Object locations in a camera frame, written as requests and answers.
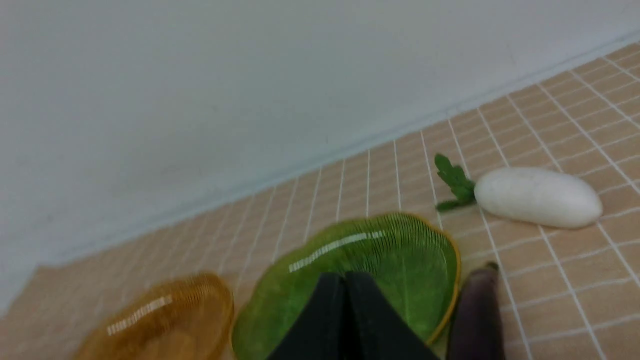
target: white radish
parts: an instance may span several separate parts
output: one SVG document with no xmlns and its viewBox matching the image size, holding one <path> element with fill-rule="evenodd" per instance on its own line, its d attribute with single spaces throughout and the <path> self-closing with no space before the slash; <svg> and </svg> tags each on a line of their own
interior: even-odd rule
<svg viewBox="0 0 640 360">
<path fill-rule="evenodd" d="M 439 211 L 477 202 L 499 217 L 566 229 L 587 226 L 602 215 L 598 194 L 575 176 L 543 168 L 505 167 L 474 183 L 445 156 L 437 154 L 435 163 L 438 175 L 457 198 L 438 204 Z"/>
</svg>

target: green leaf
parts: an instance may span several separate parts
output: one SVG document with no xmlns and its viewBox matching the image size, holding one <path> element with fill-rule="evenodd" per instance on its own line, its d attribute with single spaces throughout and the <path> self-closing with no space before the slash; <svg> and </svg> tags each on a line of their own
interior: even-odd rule
<svg viewBox="0 0 640 360">
<path fill-rule="evenodd" d="M 436 205 L 436 210 L 438 210 L 441 213 L 444 213 L 446 211 L 457 209 L 462 206 L 464 205 L 458 200 L 447 200 Z"/>
<path fill-rule="evenodd" d="M 438 169 L 438 176 L 445 184 L 449 185 L 453 195 L 460 202 L 465 204 L 473 203 L 475 201 L 474 188 L 476 184 L 467 179 L 462 167 L 451 165 L 451 161 L 442 154 L 436 154 L 434 162 Z"/>
<path fill-rule="evenodd" d="M 457 259 L 446 235 L 409 214 L 332 225 L 264 273 L 234 326 L 236 358 L 267 359 L 302 312 L 323 272 L 371 273 L 413 332 L 433 341 L 456 300 Z"/>
<path fill-rule="evenodd" d="M 455 188 L 451 188 L 451 192 L 460 202 L 473 202 L 475 199 L 473 188 L 470 189 L 465 186 L 457 186 Z"/>
</svg>

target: purple eggplant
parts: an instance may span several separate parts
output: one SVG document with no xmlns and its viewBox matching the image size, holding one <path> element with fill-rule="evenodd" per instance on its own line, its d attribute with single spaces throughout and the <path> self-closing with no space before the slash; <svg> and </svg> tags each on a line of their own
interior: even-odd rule
<svg viewBox="0 0 640 360">
<path fill-rule="evenodd" d="M 498 264 L 489 262 L 464 282 L 451 318 L 447 360 L 505 360 L 498 273 Z"/>
</svg>

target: orange plastic basket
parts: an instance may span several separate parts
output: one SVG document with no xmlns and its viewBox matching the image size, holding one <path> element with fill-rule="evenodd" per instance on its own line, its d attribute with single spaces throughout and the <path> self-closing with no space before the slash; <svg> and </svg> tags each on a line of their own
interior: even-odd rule
<svg viewBox="0 0 640 360">
<path fill-rule="evenodd" d="M 215 360 L 229 339 L 233 295 L 215 274 L 153 287 L 85 339 L 75 360 Z"/>
</svg>

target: radish leaf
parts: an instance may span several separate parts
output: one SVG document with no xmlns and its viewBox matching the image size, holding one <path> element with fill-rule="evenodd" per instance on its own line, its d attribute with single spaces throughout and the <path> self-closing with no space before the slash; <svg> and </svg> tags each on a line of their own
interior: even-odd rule
<svg viewBox="0 0 640 360">
<path fill-rule="evenodd" d="M 445 201 L 436 206 L 438 211 L 448 211 L 476 202 L 474 187 L 476 184 L 467 179 L 465 171 L 459 165 L 451 165 L 451 161 L 442 154 L 436 154 L 434 159 L 438 176 L 449 185 L 456 200 Z"/>
<path fill-rule="evenodd" d="M 436 205 L 436 210 L 438 210 L 439 212 L 443 213 L 445 211 L 449 211 L 449 210 L 453 210 L 453 209 L 456 209 L 456 208 L 460 208 L 462 206 L 465 206 L 465 205 L 462 204 L 458 200 L 447 200 L 447 201 L 443 201 L 443 202 L 439 203 L 438 205 Z"/>
</svg>

